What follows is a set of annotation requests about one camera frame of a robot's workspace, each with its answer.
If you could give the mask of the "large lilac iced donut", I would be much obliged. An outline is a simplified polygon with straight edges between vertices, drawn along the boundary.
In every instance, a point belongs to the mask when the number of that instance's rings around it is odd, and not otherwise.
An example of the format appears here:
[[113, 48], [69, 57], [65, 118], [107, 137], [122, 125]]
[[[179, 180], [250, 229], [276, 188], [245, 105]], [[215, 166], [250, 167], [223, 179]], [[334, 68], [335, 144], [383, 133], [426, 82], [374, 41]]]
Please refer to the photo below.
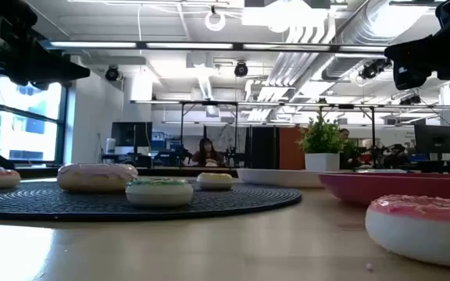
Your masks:
[[124, 192], [127, 183], [138, 177], [128, 164], [67, 164], [59, 168], [59, 187], [71, 192]]

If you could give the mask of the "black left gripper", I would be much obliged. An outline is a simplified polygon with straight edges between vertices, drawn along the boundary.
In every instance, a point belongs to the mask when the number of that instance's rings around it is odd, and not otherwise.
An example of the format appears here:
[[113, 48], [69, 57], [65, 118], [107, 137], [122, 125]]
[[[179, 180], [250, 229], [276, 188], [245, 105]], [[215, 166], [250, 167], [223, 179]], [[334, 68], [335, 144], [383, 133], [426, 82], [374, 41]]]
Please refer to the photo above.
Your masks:
[[50, 82], [78, 80], [91, 71], [40, 44], [38, 16], [24, 0], [0, 0], [0, 74], [21, 87], [47, 91]]

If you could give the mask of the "white round plate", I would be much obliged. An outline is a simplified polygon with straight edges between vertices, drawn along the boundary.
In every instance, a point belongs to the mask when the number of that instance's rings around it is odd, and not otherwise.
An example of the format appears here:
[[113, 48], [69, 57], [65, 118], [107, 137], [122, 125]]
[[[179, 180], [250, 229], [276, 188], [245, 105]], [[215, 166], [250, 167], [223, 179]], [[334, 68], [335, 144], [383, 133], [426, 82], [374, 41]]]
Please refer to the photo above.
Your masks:
[[295, 189], [323, 188], [319, 179], [321, 172], [286, 169], [238, 169], [242, 183], [286, 187]]

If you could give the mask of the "green plant in white pot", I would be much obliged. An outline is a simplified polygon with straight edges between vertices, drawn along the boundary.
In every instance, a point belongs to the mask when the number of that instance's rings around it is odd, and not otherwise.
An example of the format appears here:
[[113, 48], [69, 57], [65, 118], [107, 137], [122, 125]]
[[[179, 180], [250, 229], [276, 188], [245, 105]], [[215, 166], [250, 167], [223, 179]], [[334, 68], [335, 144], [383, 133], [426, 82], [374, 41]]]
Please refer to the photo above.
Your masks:
[[310, 118], [307, 127], [300, 129], [298, 145], [305, 158], [305, 169], [310, 172], [336, 172], [340, 169], [343, 141], [339, 126], [324, 119], [321, 113]]

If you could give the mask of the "small green sprinkled donut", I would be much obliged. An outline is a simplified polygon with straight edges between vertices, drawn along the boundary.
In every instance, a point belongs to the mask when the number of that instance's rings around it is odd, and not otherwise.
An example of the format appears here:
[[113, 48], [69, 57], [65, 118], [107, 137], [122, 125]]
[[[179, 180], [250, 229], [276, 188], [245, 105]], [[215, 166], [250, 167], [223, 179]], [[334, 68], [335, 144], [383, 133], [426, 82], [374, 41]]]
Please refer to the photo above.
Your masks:
[[142, 208], [172, 208], [187, 205], [194, 189], [181, 179], [137, 179], [130, 181], [125, 190], [130, 204]]

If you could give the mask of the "dark woven round placemat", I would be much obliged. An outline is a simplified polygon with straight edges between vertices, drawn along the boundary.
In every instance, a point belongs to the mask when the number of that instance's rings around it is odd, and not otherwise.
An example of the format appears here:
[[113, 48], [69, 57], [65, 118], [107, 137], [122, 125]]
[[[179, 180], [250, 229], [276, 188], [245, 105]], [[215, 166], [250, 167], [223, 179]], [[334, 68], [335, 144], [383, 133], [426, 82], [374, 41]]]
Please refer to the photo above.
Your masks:
[[129, 222], [201, 219], [266, 212], [296, 205], [300, 190], [236, 183], [227, 191], [204, 191], [193, 185], [188, 205], [138, 208], [121, 193], [74, 193], [53, 182], [27, 182], [0, 190], [0, 220]]

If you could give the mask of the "small yellow iced donut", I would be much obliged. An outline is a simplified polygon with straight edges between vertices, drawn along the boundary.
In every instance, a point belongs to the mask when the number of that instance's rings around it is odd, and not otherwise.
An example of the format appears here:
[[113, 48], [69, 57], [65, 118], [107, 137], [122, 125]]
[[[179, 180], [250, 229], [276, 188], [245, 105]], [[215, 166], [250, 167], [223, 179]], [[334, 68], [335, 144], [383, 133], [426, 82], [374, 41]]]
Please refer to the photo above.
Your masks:
[[197, 177], [197, 183], [202, 190], [229, 190], [234, 178], [226, 173], [201, 173]]

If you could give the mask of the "large pink iced donut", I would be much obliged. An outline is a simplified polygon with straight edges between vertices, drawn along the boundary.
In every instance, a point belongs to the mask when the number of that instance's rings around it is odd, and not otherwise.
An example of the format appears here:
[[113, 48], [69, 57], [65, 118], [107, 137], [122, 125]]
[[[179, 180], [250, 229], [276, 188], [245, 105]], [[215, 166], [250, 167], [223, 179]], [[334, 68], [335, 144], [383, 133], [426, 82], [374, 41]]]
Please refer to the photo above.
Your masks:
[[450, 199], [387, 195], [372, 201], [365, 227], [383, 249], [450, 267]]

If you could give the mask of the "black background workstation frame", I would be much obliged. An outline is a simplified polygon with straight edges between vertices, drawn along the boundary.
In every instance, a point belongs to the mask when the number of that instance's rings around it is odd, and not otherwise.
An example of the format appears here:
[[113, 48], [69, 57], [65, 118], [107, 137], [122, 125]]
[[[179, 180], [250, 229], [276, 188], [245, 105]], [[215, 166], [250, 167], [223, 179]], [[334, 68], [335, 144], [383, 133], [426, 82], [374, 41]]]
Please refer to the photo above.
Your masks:
[[173, 136], [195, 135], [206, 126], [307, 127], [318, 114], [350, 130], [350, 136], [382, 144], [413, 143], [415, 121], [438, 119], [450, 105], [287, 103], [280, 101], [135, 101], [150, 105], [152, 126]]

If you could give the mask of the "orange partition panel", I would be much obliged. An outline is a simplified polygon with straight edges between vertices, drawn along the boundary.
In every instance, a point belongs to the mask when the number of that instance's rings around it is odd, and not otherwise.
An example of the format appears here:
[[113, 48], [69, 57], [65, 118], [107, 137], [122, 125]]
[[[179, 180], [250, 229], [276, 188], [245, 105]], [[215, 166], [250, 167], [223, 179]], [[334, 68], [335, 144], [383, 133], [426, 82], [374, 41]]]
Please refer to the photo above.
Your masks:
[[287, 170], [303, 170], [305, 154], [299, 145], [302, 134], [299, 128], [279, 129], [279, 167]]

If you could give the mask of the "silver ventilation duct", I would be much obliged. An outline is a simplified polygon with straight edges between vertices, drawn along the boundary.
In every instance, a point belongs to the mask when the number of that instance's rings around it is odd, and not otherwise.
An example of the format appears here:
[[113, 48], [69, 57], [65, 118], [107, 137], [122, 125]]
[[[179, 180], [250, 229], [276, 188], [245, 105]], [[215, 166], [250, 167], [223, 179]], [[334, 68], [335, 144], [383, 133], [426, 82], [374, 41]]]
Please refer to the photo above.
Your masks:
[[435, 7], [434, 0], [364, 0], [343, 24], [331, 16], [332, 44], [390, 44]]

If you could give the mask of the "pink round plate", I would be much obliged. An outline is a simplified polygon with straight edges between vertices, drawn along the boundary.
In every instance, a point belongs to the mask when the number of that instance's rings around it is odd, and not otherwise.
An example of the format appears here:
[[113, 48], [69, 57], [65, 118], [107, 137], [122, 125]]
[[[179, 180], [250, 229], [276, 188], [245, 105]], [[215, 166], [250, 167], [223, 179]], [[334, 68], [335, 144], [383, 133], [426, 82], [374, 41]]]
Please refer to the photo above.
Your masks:
[[358, 205], [392, 194], [450, 199], [450, 174], [321, 173], [319, 179], [336, 198]]

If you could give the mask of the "white LED light strip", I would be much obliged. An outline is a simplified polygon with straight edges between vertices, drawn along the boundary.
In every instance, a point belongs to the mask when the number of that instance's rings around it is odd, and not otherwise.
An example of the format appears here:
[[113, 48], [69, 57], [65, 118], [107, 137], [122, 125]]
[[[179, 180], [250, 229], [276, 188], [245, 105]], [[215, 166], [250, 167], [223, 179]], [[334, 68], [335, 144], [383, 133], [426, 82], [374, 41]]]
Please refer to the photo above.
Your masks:
[[179, 41], [46, 41], [56, 49], [151, 49], [151, 50], [234, 50], [257, 52], [382, 52], [387, 45], [375, 44], [289, 44]]

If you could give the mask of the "black cabinet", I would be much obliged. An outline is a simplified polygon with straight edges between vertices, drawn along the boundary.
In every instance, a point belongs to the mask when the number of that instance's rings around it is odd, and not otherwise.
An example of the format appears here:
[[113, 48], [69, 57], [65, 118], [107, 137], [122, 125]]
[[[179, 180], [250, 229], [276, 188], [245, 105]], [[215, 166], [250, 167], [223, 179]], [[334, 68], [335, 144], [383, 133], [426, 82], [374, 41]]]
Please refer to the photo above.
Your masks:
[[248, 167], [251, 169], [279, 168], [279, 128], [252, 126], [248, 132]]

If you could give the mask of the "black computer monitor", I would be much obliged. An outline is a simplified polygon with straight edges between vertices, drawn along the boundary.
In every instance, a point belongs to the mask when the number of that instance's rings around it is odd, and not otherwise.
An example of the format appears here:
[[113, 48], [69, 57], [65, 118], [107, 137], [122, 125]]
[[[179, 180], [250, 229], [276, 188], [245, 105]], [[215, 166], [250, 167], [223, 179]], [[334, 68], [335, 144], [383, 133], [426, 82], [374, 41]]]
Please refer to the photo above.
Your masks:
[[152, 122], [114, 122], [111, 138], [118, 147], [148, 147], [152, 142]]
[[415, 125], [414, 134], [417, 152], [450, 153], [450, 126]]

